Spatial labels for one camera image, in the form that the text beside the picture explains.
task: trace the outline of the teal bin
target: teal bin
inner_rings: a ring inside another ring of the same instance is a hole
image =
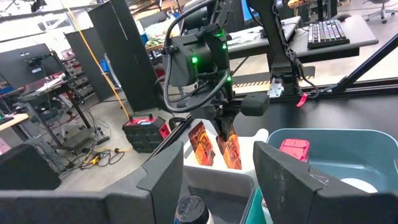
[[[261,206],[262,193],[261,189],[257,188],[254,190],[254,195],[250,200],[250,209],[248,216],[246,217],[245,224],[270,224],[266,223],[266,218],[264,217],[264,212]]]
[[[363,180],[378,192],[398,190],[398,146],[390,135],[374,130],[280,129],[268,138],[279,148],[284,139],[310,143],[308,162],[337,179]]]

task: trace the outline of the green led light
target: green led light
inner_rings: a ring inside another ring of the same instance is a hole
[[[216,34],[216,37],[222,37],[224,36],[224,30],[221,30],[218,34]]]
[[[198,58],[197,57],[192,57],[192,63],[197,63],[198,62]]]

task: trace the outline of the black clamp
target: black clamp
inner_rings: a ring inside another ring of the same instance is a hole
[[[195,34],[198,39],[209,35],[216,35],[220,31],[220,27],[217,24],[210,24],[202,28],[201,31]]]
[[[172,54],[176,51],[177,51],[177,46],[171,45],[171,46],[163,48],[160,52],[162,53],[162,55],[168,55],[168,54]]]

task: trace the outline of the red case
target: red case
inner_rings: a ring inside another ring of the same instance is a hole
[[[302,139],[285,139],[280,145],[279,150],[300,161],[308,161],[308,150],[310,143]]]

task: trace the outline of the orange packet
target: orange packet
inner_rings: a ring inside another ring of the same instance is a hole
[[[242,169],[241,154],[238,142],[238,136],[235,133],[235,129],[232,127],[229,138],[227,141],[217,135],[217,145],[220,148],[221,154],[223,155],[226,166],[230,169]]]
[[[216,154],[213,151],[213,146],[207,136],[203,122],[198,123],[188,133],[188,137],[198,163],[204,166],[212,166]]]

